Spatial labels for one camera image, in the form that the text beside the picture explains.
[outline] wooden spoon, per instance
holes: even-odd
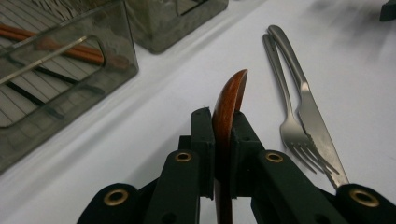
[[[219,224],[233,223],[233,205],[230,194],[230,141],[233,127],[233,113],[239,111],[247,82],[248,70],[233,75],[223,87],[212,125],[216,138],[216,180],[215,200]]]

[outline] brass screw hole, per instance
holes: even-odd
[[[377,207],[379,206],[379,200],[362,189],[352,189],[349,192],[350,197],[355,200],[355,202],[360,203],[367,207]]]
[[[124,203],[128,195],[125,189],[113,189],[105,196],[104,202],[108,206],[116,206]]]
[[[272,162],[282,162],[283,161],[283,157],[275,152],[268,152],[267,154],[265,154],[265,158],[268,161],[272,161]]]
[[[186,153],[186,152],[180,152],[176,155],[177,161],[190,161],[191,158],[192,158],[192,155],[190,153]]]

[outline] white table surface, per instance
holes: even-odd
[[[264,147],[285,151],[282,96],[262,44],[271,24],[288,35],[350,182],[396,203],[396,23],[378,21],[385,2],[231,0],[162,54],[135,46],[136,78],[0,176],[0,223],[76,223],[103,187],[145,186],[159,176],[179,136],[191,134],[191,112],[213,111],[241,69],[248,69],[241,110]],[[324,175],[299,166],[334,193]],[[249,199],[233,204],[235,223],[256,223]],[[201,223],[216,223],[208,199]]]

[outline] knife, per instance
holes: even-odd
[[[326,172],[326,176],[329,178],[334,188],[338,189],[338,187],[348,184],[349,181],[311,90],[309,89],[303,69],[283,30],[278,26],[271,25],[268,28],[268,32],[279,45],[285,56],[294,77],[294,81],[299,89],[301,102],[298,108],[298,115],[303,124],[305,133],[312,138],[320,156],[337,171]]]

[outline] fork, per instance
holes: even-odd
[[[305,134],[303,127],[297,122],[293,115],[288,86],[277,54],[274,39],[269,35],[264,35],[262,41],[285,98],[286,118],[280,125],[280,136],[283,144],[313,173],[316,174],[317,172],[312,167],[316,168],[321,173],[330,172],[331,170],[329,170],[328,167],[331,166],[329,166],[326,161],[320,159],[315,144],[309,136]]]

